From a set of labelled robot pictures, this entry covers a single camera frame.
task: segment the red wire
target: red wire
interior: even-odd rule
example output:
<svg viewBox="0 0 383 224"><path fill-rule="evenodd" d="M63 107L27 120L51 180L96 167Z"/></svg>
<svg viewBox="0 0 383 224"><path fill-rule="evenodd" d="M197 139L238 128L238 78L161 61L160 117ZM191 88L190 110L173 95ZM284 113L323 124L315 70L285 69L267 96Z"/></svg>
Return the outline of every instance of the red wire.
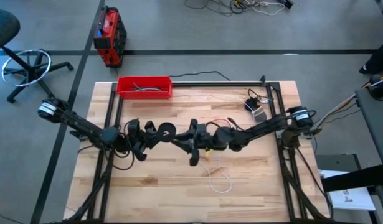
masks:
<svg viewBox="0 0 383 224"><path fill-rule="evenodd" d="M225 121L225 122L227 122L227 124L229 124L229 127L231 128L231 124L230 124L230 122L227 121L226 119L218 118L218 119L215 119L215 120L213 120L213 121L211 121L211 122L215 122L215 121Z"/></svg>

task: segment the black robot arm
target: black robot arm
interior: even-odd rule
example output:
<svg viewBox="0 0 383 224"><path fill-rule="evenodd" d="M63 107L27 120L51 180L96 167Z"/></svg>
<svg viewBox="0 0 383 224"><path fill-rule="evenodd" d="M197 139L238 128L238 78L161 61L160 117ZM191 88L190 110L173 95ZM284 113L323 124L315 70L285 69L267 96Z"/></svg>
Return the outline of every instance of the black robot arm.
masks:
<svg viewBox="0 0 383 224"><path fill-rule="evenodd" d="M68 108L65 101L58 99L44 100L38 109L40 117L53 123L67 124L74 128L75 131L72 131L72 134L75 137L87 138L100 149L111 149L121 153L131 151L137 160L144 161L147 158L146 148L152 149L161 141L171 142L191 154L191 166L198 164L200 149L223 151L229 147L238 152L250 141L274 131L282 131L281 143L284 147L298 147L298 136L301 133L309 134L313 121L309 111L302 106L290 108L287 112L290 113L289 116L276 115L272 119L245 130L218 127L214 135L207 132L207 125L210 123L198 124L196 119L192 119L188 131L173 134L171 138L168 138L163 136L164 132L156 130L152 121L146 123L145 131L141 130L138 119L128 122L127 134L120 133L116 127L102 129L77 115Z"/></svg>

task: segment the red tray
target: red tray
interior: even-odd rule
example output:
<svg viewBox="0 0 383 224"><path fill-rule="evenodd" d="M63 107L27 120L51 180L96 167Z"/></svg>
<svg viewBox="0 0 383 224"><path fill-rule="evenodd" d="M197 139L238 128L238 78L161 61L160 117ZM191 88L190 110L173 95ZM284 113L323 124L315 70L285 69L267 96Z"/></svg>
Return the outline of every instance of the red tray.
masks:
<svg viewBox="0 0 383 224"><path fill-rule="evenodd" d="M136 91L139 87L159 88L161 91ZM169 99L172 97L172 80L167 76L119 77L116 93L124 99Z"/></svg>

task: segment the red portable battery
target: red portable battery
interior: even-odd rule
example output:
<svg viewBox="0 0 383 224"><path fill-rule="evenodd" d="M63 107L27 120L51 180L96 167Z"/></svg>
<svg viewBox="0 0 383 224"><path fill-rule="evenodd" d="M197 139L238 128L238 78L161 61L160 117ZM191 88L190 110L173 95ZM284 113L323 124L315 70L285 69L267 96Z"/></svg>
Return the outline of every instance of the red portable battery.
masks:
<svg viewBox="0 0 383 224"><path fill-rule="evenodd" d="M126 29L117 8L104 6L93 43L106 67L122 66L126 36Z"/></svg>

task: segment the wooden tabletop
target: wooden tabletop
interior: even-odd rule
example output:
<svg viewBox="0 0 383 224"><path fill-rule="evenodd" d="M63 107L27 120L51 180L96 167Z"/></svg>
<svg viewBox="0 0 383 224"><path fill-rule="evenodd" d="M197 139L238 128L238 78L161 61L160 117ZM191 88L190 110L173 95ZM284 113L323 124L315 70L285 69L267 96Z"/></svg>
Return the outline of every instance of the wooden tabletop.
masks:
<svg viewBox="0 0 383 224"><path fill-rule="evenodd" d="M295 82L280 82L285 108L300 105ZM111 82L97 82L92 95L87 119L103 127ZM259 95L266 96L262 87L251 87ZM174 88L170 100L125 100L121 125L139 118L141 126L152 120L156 127L163 122L176 126L177 133L188 130L190 120L206 123L217 118L233 118L243 128L256 123L242 102L226 96L202 94L224 94L241 100L247 98L248 87L192 87ZM270 109L263 106L270 118ZM215 126L209 126L213 133ZM316 160L310 141L300 139L300 150L319 179ZM90 145L82 143L81 147ZM206 157L201 151L200 162L212 174L212 185L217 190L227 190L228 182L223 178L220 165L232 182L230 192L219 194L209 187L209 175L201 165L189 166L190 155L170 143L159 143L147 149L144 162L135 161L127 171L114 169L108 198L106 222L287 222L289 221L285 194L281 179L277 147L274 134L253 140L240 152L227 149L215 151ZM78 155L73 173L72 186L64 218L73 215L92 188L98 150L91 148ZM116 158L118 167L128 167L131 157ZM324 215L328 209L324 197L315 186L306 166L296 157L303 190L312 203ZM98 211L100 198L97 199ZM296 216L299 217L296 197L293 197Z"/></svg>

